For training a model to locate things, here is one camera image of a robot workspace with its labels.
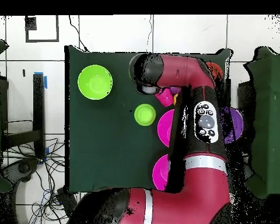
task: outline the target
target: pink cup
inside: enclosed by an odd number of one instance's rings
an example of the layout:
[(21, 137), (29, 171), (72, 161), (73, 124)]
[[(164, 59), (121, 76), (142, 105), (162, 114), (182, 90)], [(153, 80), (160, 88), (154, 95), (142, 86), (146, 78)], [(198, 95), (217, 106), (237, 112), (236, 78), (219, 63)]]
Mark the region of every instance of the pink cup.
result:
[(165, 107), (168, 107), (173, 103), (173, 96), (170, 89), (161, 89), (159, 93), (155, 94), (155, 96)]

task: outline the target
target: dark green table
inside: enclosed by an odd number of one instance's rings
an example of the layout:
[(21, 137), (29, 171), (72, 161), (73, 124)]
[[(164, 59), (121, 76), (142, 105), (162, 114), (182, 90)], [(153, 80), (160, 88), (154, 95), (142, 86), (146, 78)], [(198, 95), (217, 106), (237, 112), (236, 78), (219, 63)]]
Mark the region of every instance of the dark green table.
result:
[(245, 65), (256, 90), (255, 138), (247, 186), (258, 198), (280, 194), (280, 54), (268, 47), (256, 49)]
[[(128, 75), (129, 62), (136, 53), (86, 53), (73, 46), (65, 47), (65, 52), (69, 54), (69, 191), (155, 188), (153, 166), (168, 153), (158, 137), (157, 125), (173, 105), (165, 108), (155, 96), (136, 91)], [(225, 73), (231, 50), (181, 55), (217, 63)], [(93, 64), (105, 67), (113, 77), (112, 90), (102, 100), (89, 100), (78, 89), (80, 72)], [(156, 120), (149, 127), (140, 126), (134, 119), (134, 111), (142, 103), (151, 104), (156, 110)]]

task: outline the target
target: white tile floor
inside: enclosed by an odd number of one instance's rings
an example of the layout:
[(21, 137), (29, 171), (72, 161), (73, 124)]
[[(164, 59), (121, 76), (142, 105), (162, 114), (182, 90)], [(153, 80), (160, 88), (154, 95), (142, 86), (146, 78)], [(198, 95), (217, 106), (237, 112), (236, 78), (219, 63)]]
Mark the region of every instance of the white tile floor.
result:
[[(29, 31), (29, 37), (55, 39), (55, 16), (36, 16), (36, 19), (37, 30)], [(25, 17), (0, 16), (0, 39), (6, 40), (9, 45), (7, 51), (0, 55), (0, 74), (9, 80), (9, 121), (32, 119), (32, 74), (43, 72), (47, 76), (46, 139), (59, 138), (59, 143), (63, 143), (64, 45), (81, 48), (83, 45), (79, 43), (76, 30), (69, 24), (69, 16), (59, 16), (58, 20), (59, 42), (26, 43)], [(249, 80), (243, 64), (252, 60), (254, 49), (261, 45), (270, 46), (280, 53), (280, 22), (265, 15), (154, 15), (153, 18), (150, 15), (71, 16), (71, 20), (89, 51), (215, 53), (220, 48), (232, 49), (230, 78), (233, 107), (237, 107), (238, 84)], [(149, 35), (151, 25), (153, 33)], [(30, 122), (9, 124), (10, 132), (31, 128)], [(57, 153), (64, 156), (64, 149)], [(5, 165), (15, 161), (13, 157), (18, 155), (9, 152), (9, 156), (8, 160), (4, 160)], [(43, 187), (48, 188), (44, 165), (39, 165), (37, 171), (43, 178)], [(64, 185), (64, 173), (55, 171), (53, 176), (57, 188)], [(19, 224), (28, 224), (33, 214), (31, 205), (39, 203), (42, 197), (37, 174), (33, 174), (28, 183), (20, 184), (16, 197)], [(59, 223), (46, 221), (45, 224)]]

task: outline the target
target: metal stand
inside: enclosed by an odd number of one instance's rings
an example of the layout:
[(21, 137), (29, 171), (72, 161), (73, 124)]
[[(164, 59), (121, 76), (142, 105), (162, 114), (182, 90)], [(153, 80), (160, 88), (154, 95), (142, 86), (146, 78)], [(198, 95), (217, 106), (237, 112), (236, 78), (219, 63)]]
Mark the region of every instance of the metal stand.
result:
[[(0, 78), (2, 129), (8, 129), (7, 108), (8, 81)], [(43, 75), (33, 75), (33, 130), (14, 134), (5, 134), (2, 137), (2, 151), (9, 148), (34, 142), (35, 156), (42, 159), (45, 155), (44, 145), (44, 78)]]

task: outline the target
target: green bowl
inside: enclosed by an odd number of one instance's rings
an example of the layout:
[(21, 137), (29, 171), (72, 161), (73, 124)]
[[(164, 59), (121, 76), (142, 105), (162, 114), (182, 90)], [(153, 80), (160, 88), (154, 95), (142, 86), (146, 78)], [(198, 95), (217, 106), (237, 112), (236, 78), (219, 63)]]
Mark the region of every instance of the green bowl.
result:
[(91, 65), (82, 70), (78, 78), (80, 92), (90, 100), (105, 98), (112, 89), (112, 76), (100, 65)]

